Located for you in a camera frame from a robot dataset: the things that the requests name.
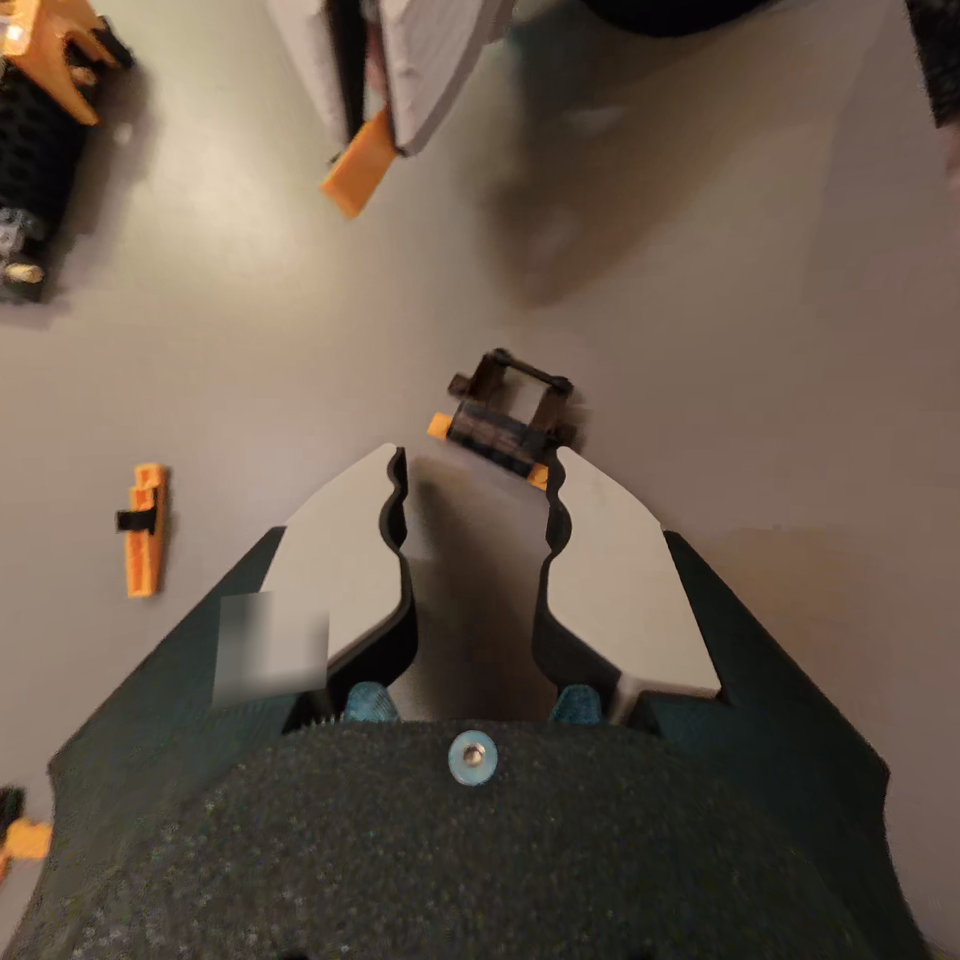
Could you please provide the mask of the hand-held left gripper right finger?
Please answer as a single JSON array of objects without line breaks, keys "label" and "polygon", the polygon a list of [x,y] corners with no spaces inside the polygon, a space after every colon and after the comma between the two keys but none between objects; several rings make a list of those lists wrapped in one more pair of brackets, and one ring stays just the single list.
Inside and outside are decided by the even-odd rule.
[{"label": "hand-held left gripper right finger", "polygon": [[567,446],[545,496],[532,653],[558,699],[586,690],[613,724],[647,697],[715,703],[721,679],[654,513]]}]

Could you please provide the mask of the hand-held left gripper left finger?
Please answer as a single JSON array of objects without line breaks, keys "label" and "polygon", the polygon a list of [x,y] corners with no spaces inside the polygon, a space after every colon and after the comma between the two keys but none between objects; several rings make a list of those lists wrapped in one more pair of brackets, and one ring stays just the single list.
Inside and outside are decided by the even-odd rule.
[{"label": "hand-held left gripper left finger", "polygon": [[258,594],[258,674],[271,689],[388,687],[412,665],[407,493],[405,450],[387,442],[289,518]]}]

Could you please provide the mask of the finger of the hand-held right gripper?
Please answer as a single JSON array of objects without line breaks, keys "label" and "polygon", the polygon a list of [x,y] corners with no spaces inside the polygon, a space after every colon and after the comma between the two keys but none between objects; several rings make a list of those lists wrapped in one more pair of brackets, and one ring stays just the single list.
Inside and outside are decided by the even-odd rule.
[{"label": "finger of the hand-held right gripper", "polygon": [[311,102],[345,150],[365,121],[367,22],[360,1],[268,1]]},{"label": "finger of the hand-held right gripper", "polygon": [[503,39],[515,1],[364,3],[366,79],[405,158],[425,149],[472,75],[484,48]]}]

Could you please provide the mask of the orange lego wedge black clip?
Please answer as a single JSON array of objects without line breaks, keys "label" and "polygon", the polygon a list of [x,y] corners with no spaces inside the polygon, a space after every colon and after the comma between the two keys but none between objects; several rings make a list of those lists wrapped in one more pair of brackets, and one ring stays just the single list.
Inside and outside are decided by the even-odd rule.
[{"label": "orange lego wedge black clip", "polygon": [[354,220],[365,210],[399,154],[390,111],[384,106],[361,126],[335,159],[318,190],[344,218]]},{"label": "orange lego wedge black clip", "polygon": [[148,462],[134,468],[126,509],[117,510],[116,530],[124,537],[126,595],[155,596],[162,588],[170,519],[170,469]]}]

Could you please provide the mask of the black lego frame assembly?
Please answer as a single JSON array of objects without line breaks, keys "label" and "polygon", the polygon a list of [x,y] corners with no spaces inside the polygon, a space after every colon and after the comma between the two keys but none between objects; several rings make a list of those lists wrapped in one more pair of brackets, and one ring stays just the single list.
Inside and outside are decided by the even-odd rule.
[{"label": "black lego frame assembly", "polygon": [[[508,410],[510,371],[541,389],[534,414],[527,420]],[[434,414],[428,436],[470,451],[545,492],[549,456],[572,446],[577,436],[576,425],[567,417],[574,394],[570,379],[532,366],[499,347],[486,352],[472,374],[456,374],[447,392],[459,402],[458,407],[454,414]]]}]

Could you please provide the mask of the black orange lego car chassis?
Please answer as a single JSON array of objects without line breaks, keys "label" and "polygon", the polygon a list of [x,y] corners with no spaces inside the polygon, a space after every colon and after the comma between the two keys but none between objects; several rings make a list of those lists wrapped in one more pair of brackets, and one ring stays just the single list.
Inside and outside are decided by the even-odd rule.
[{"label": "black orange lego car chassis", "polygon": [[105,81],[134,58],[89,1],[1,3],[1,299],[42,299]]}]

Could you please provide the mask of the pile of small lego pieces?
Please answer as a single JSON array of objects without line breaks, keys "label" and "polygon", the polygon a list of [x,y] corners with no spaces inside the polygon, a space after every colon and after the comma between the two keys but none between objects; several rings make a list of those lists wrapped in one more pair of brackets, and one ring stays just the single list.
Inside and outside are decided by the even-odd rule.
[{"label": "pile of small lego pieces", "polygon": [[24,801],[21,788],[1,788],[1,882],[5,882],[14,863],[42,860],[50,850],[52,825],[25,817]]}]

